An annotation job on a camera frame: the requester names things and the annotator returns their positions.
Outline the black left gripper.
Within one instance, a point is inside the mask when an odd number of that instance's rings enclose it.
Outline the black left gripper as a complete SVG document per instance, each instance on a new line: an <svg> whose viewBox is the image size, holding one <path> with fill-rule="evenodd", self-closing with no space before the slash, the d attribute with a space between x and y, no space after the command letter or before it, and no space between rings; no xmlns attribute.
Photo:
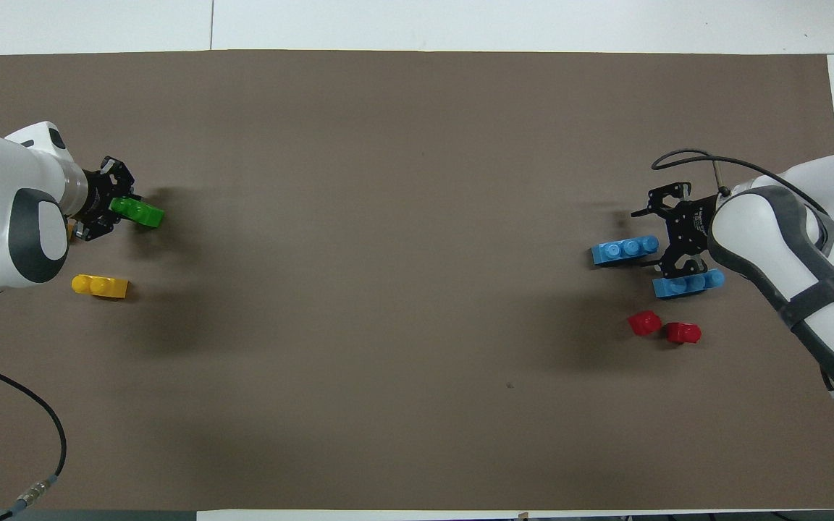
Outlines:
<svg viewBox="0 0 834 521"><path fill-rule="evenodd" d="M76 240L97 240L114 230L119 214L110 210L113 198L136 199L135 178L118 158L106 156L101 171L84 171L88 195L80 210L72 214L72 236Z"/></svg>

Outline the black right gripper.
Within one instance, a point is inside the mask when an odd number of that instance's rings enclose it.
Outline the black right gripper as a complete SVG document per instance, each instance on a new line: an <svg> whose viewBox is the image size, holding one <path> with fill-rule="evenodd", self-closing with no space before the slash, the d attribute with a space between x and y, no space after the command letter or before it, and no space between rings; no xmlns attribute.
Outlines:
<svg viewBox="0 0 834 521"><path fill-rule="evenodd" d="M718 195L688 200L691 182L671 182L646 193L646 205L631 218L655 215L665 220L669 246L651 267L665 279L698 276L706 271L702 253L708 250L708 231L718 204Z"/></svg>

